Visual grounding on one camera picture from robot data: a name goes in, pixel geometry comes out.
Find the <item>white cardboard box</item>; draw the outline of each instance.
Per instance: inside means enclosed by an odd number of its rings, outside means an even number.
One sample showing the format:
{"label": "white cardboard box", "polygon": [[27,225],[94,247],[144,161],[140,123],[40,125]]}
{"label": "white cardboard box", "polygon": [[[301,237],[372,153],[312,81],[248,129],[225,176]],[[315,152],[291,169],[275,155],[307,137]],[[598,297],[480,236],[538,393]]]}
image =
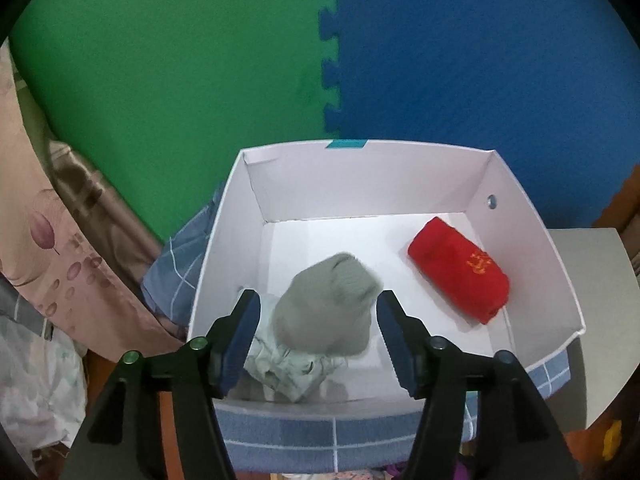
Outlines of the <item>white cardboard box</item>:
{"label": "white cardboard box", "polygon": [[[280,296],[298,272],[340,251],[372,269],[432,335],[464,351],[509,349],[532,369],[584,333],[548,231],[496,152],[382,140],[341,146],[291,142],[239,153],[209,239],[189,338],[205,335],[229,314],[244,288]],[[450,306],[407,256],[409,243],[434,216],[483,248],[510,279],[509,302],[488,325]],[[293,411],[385,415],[399,406],[415,409],[373,319],[369,349]],[[264,400],[245,407],[291,412]]]}

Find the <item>box bottom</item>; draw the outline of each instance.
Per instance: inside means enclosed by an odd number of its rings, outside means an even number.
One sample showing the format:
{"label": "box bottom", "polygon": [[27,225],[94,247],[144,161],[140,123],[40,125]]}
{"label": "box bottom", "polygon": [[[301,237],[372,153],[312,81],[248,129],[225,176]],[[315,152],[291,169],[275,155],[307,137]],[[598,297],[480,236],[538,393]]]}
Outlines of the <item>box bottom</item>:
{"label": "box bottom", "polygon": [[[301,270],[338,252],[354,254],[395,292],[405,312],[422,320],[432,335],[442,335],[465,352],[493,355],[511,349],[507,315],[502,309],[488,325],[467,317],[431,285],[407,255],[407,247],[435,214],[332,218],[265,224],[260,247],[258,293],[281,296]],[[438,214],[465,237],[482,247],[464,213]],[[245,389],[246,400],[271,400]],[[367,350],[348,360],[308,398],[306,403],[334,403],[362,399],[408,399],[394,373],[375,312]]]}

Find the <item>blue plaid fabric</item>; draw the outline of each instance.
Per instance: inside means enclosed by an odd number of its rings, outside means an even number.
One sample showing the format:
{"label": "blue plaid fabric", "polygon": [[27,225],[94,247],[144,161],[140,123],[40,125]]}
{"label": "blue plaid fabric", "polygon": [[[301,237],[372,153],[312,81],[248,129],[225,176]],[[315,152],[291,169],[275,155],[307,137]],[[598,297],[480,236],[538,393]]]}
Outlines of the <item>blue plaid fabric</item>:
{"label": "blue plaid fabric", "polygon": [[[223,185],[162,249],[142,281],[148,306],[187,326],[200,268],[218,211]],[[529,376],[545,399],[569,381],[566,351]],[[216,410],[236,470],[317,473],[346,471],[406,460],[421,412],[379,418],[305,420],[247,415],[219,405]],[[463,441],[476,435],[478,394],[466,397]]]}
{"label": "blue plaid fabric", "polygon": [[224,183],[218,186],[211,202],[169,238],[142,279],[146,306],[152,312],[162,312],[178,326],[189,324],[204,253],[224,188]]}

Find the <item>teal tape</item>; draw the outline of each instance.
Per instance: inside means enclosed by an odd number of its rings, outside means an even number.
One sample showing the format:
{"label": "teal tape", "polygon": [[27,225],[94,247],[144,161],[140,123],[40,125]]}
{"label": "teal tape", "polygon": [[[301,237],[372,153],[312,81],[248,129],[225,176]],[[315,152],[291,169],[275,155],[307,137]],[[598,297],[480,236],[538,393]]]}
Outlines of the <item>teal tape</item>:
{"label": "teal tape", "polygon": [[327,148],[363,148],[366,143],[366,139],[335,139]]}

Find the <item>green foam mat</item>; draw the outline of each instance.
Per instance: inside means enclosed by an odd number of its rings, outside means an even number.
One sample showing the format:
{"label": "green foam mat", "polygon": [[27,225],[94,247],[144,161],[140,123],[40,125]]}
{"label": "green foam mat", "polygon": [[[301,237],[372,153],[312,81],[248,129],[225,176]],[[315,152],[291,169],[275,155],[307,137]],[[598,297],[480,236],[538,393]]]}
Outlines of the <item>green foam mat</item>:
{"label": "green foam mat", "polygon": [[238,150],[318,139],[332,0],[33,0],[10,35],[54,133],[167,239]]}

